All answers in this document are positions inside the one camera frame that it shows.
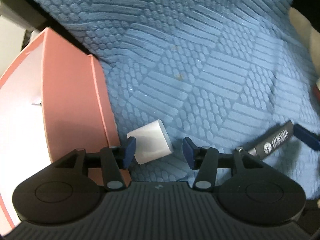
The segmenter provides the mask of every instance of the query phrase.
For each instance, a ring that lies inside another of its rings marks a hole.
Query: blue mat
[[[320,132],[317,77],[288,20],[292,0],[35,1],[102,60],[121,139],[163,121],[175,152],[133,164],[134,180],[192,183],[185,136],[228,153],[288,119]],[[319,195],[319,154],[303,143],[265,161]]]

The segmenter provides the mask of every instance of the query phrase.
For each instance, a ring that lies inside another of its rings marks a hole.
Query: ribbed black surface
[[[230,217],[209,193],[191,190],[186,182],[132,182],[108,193],[87,217],[63,226],[22,222],[8,240],[194,240],[309,239],[295,223],[263,228]]]

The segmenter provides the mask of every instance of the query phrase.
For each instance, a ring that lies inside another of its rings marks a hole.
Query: blue textured fabric
[[[192,183],[185,136],[228,153],[288,119],[320,130],[316,74],[287,15],[292,0],[35,1],[103,60],[121,139],[163,121],[175,152],[132,165],[134,180]],[[319,194],[319,155],[303,143],[292,139],[265,161],[308,198]]]

